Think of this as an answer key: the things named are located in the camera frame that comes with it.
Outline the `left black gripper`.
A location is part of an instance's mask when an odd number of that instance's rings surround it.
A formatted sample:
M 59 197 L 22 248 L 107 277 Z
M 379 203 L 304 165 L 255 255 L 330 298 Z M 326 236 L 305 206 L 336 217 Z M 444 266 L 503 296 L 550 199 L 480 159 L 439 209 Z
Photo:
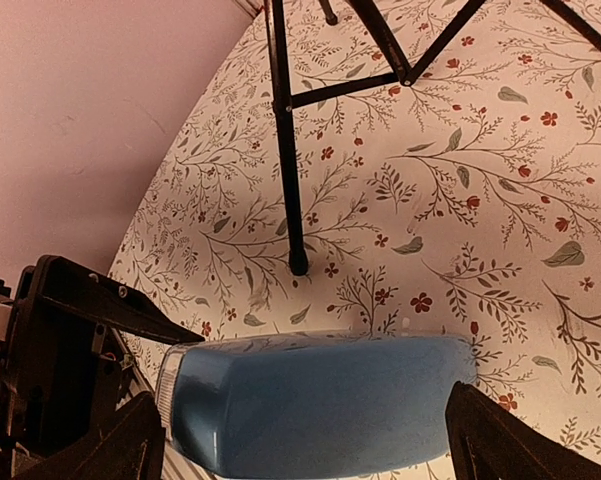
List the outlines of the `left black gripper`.
M 45 255 L 12 291 L 0 279 L 0 452 L 48 457 L 109 418 L 123 398 L 113 328 L 155 342 L 200 343 L 144 293 Z

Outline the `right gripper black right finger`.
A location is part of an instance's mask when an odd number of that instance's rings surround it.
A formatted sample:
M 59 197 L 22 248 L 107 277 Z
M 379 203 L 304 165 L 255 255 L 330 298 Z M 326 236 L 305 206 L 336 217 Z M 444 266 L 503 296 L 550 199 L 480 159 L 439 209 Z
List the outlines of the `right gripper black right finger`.
M 601 479 L 601 465 L 537 433 L 470 384 L 453 385 L 445 421 L 457 479 Z

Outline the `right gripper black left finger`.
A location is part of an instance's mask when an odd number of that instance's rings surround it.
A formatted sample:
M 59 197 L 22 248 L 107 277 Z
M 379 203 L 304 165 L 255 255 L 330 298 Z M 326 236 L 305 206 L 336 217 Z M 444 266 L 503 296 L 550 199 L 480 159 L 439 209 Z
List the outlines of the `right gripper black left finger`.
M 100 426 L 18 479 L 159 479 L 165 429 L 154 398 L 143 391 Z

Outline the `blue metronome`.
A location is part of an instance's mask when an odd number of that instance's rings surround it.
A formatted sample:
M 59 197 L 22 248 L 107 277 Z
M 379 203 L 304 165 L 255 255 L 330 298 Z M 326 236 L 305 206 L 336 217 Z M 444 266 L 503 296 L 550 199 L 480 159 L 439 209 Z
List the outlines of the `blue metronome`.
M 469 344 L 431 335 L 318 331 L 179 344 L 155 400 L 173 447 L 227 479 L 327 479 L 443 455 Z

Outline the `black music stand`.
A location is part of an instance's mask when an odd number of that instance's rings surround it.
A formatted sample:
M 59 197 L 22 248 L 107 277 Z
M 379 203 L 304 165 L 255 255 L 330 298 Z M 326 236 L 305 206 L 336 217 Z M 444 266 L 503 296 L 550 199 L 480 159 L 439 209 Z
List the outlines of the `black music stand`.
M 266 4 L 283 183 L 265 271 L 601 279 L 601 1 Z

